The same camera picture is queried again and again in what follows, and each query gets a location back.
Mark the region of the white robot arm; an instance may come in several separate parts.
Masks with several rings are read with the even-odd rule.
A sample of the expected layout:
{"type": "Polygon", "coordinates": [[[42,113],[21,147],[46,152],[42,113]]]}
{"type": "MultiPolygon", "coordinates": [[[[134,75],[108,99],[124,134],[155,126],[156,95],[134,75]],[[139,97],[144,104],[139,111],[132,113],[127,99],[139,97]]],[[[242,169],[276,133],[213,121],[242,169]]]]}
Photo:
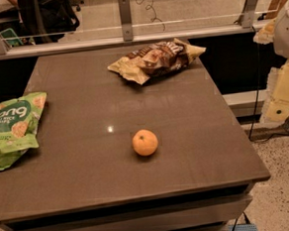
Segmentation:
{"type": "Polygon", "coordinates": [[[273,44],[277,55],[286,58],[282,67],[272,67],[267,79],[267,97],[263,102],[260,122],[276,125],[289,118],[289,0],[275,19],[253,37],[258,44],[273,44]]]}

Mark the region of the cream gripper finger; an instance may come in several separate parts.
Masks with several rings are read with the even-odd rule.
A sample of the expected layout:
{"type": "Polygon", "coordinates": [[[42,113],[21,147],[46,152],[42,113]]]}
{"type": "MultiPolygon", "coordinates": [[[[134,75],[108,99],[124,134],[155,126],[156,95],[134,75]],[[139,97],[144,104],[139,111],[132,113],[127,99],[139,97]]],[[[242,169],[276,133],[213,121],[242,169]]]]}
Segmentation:
{"type": "Polygon", "coordinates": [[[274,27],[275,19],[270,20],[265,26],[263,26],[253,37],[253,41],[258,44],[268,45],[274,40],[274,27]]]}
{"type": "Polygon", "coordinates": [[[272,67],[267,76],[267,97],[261,109],[260,122],[284,123],[289,118],[289,59],[280,68],[272,67]]]}

